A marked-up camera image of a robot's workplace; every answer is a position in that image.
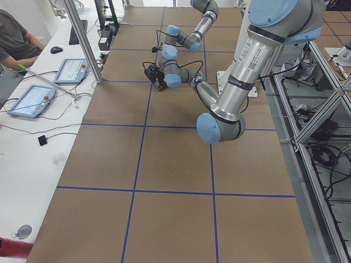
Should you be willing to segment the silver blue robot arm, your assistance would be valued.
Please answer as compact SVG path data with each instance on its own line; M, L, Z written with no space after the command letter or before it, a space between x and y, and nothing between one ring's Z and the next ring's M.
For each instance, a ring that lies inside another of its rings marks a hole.
M216 1L190 1L190 5L201 13L201 19L189 33L176 25L168 25L163 41L165 47L179 46L192 53L197 53L204 35L218 19L219 7Z
M165 83L169 88L183 83L191 85L208 109L196 122L199 137L208 144L232 141L245 131L241 106L274 49L283 44L317 39L326 7L323 1L251 1L247 41L222 92L218 93L199 70L184 69L177 63L176 45L196 52L219 14L215 1L191 1L191 5L202 13L202 20L191 35L184 34L176 26L168 26L151 81Z

